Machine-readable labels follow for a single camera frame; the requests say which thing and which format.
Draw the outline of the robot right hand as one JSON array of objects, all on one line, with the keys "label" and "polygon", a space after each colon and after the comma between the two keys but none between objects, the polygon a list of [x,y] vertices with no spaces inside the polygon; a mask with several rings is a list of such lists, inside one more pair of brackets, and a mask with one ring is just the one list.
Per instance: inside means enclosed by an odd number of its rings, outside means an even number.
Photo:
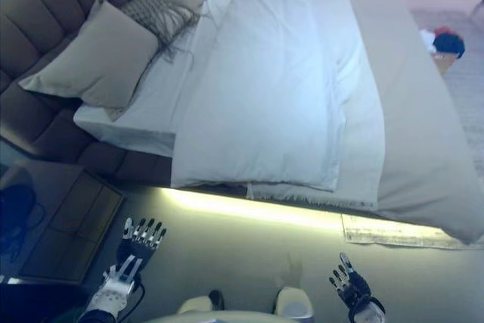
[{"label": "robot right hand", "polygon": [[340,252],[340,264],[332,270],[328,281],[349,311],[362,310],[369,303],[371,289],[356,271],[349,257]]}]

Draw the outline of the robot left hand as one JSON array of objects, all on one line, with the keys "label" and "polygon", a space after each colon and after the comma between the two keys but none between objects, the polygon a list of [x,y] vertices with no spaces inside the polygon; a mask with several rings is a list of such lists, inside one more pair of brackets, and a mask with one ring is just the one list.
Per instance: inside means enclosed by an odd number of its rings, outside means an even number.
[{"label": "robot left hand", "polygon": [[130,256],[134,259],[131,265],[141,260],[139,270],[142,270],[154,253],[158,250],[165,237],[167,229],[162,222],[155,219],[141,219],[138,223],[129,217],[123,227],[121,241],[116,250],[116,266],[120,268]]}]

